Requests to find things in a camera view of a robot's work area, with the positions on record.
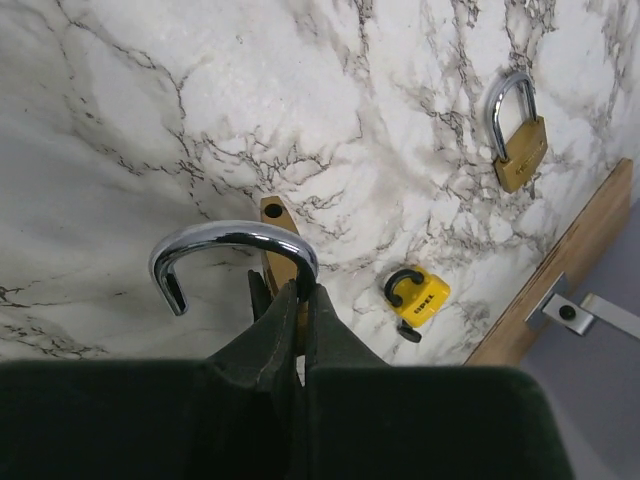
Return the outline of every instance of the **metal hinge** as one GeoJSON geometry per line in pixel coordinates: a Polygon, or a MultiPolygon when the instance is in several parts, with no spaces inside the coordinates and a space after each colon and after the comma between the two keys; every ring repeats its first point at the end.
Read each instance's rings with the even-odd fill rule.
{"type": "Polygon", "coordinates": [[[595,321],[600,320],[640,340],[640,317],[593,293],[587,293],[580,305],[576,305],[565,298],[568,291],[569,282],[563,272],[526,318],[527,326],[539,330],[548,320],[553,320],[584,336],[595,321]]]}

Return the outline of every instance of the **yellow padlock body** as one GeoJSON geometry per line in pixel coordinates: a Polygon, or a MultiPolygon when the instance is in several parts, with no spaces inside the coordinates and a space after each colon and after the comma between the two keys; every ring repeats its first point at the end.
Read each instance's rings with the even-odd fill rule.
{"type": "Polygon", "coordinates": [[[398,282],[393,293],[402,298],[402,305],[392,308],[409,325],[417,328],[442,307],[451,293],[451,288],[437,275],[432,275],[421,267],[411,268],[424,275],[424,282],[416,285],[410,278],[398,282]]]}

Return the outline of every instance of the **wooden edge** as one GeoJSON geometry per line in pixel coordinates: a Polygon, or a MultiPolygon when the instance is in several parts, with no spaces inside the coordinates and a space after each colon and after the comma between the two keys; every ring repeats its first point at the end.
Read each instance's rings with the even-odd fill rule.
{"type": "Polygon", "coordinates": [[[562,272],[575,290],[626,225],[632,177],[633,162],[622,159],[465,365],[520,363],[539,335],[528,329],[524,319],[562,272]]]}

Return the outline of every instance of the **padlock body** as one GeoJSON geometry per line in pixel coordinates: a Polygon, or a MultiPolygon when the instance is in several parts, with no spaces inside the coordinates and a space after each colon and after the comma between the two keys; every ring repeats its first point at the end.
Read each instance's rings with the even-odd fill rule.
{"type": "Polygon", "coordinates": [[[528,182],[547,153],[547,132],[544,118],[523,123],[507,142],[505,162],[499,158],[494,163],[502,188],[513,193],[528,182]]]}
{"type": "Polygon", "coordinates": [[[393,289],[393,293],[402,298],[402,305],[393,308],[393,310],[409,325],[417,328],[442,307],[451,289],[437,275],[432,275],[418,266],[412,267],[412,269],[422,273],[424,281],[416,285],[409,278],[401,280],[393,289]]]}

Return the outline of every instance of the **silver shackle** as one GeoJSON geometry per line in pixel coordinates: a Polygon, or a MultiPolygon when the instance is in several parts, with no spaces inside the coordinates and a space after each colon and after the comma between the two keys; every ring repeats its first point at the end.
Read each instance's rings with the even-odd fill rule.
{"type": "Polygon", "coordinates": [[[536,109],[536,101],[533,98],[533,83],[531,82],[529,75],[524,72],[514,72],[496,85],[487,102],[487,123],[491,125],[491,137],[496,150],[498,150],[498,156],[503,161],[507,160],[507,146],[504,143],[504,137],[502,136],[502,129],[500,128],[498,116],[500,115],[500,107],[502,106],[505,95],[511,87],[519,83],[524,84],[524,93],[527,99],[529,116],[534,122],[537,122],[538,111],[536,109]]]}
{"type": "Polygon", "coordinates": [[[309,298],[318,276],[318,257],[302,237],[261,222],[209,222],[172,233],[156,245],[149,258],[151,278],[175,315],[182,315],[189,308],[174,271],[175,262],[207,248],[240,245],[268,250],[292,260],[298,266],[298,298],[300,301],[309,298]]]}

